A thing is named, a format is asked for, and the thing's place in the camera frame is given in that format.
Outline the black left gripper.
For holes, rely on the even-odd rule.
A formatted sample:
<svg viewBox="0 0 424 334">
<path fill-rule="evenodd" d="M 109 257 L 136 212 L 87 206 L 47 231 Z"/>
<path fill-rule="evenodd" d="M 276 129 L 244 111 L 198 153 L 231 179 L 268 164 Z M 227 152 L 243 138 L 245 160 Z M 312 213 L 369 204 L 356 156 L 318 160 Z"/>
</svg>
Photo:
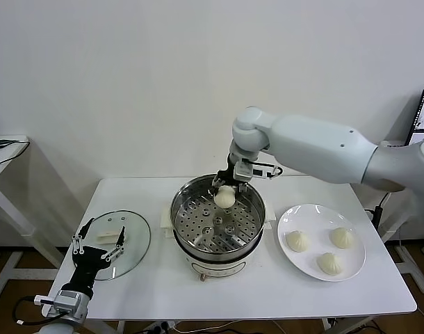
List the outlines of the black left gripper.
<svg viewBox="0 0 424 334">
<path fill-rule="evenodd" d="M 69 281 L 69 290 L 83 294 L 93 294 L 95 278 L 99 271 L 109 268 L 124 252 L 125 227 L 123 226 L 117 238 L 114 248 L 106 250 L 91 246 L 83 247 L 92 222 L 91 218 L 81 229 L 72 235 L 74 273 Z"/>
</svg>

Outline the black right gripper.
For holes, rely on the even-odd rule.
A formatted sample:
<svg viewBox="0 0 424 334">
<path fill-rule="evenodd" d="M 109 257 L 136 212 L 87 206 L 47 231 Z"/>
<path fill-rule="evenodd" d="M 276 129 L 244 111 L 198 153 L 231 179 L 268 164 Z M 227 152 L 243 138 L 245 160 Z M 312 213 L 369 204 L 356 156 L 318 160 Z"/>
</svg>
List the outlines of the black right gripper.
<svg viewBox="0 0 424 334">
<path fill-rule="evenodd" d="M 247 183 L 234 179 L 235 164 L 231 161 L 230 155 L 227 156 L 227 168 L 219 170 L 212 181 L 214 190 L 218 190 L 221 186 L 236 187 L 238 193 L 245 193 L 247 191 Z"/>
</svg>

